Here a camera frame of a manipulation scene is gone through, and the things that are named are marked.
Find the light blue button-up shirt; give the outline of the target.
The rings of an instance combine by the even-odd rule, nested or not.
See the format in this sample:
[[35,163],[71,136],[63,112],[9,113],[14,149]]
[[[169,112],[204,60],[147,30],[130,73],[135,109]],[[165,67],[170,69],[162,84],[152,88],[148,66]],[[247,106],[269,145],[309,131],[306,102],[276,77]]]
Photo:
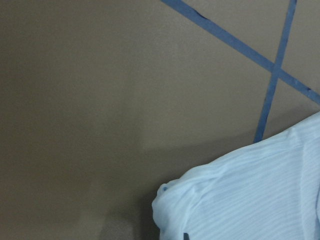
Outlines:
[[162,240],[317,240],[320,115],[162,184]]

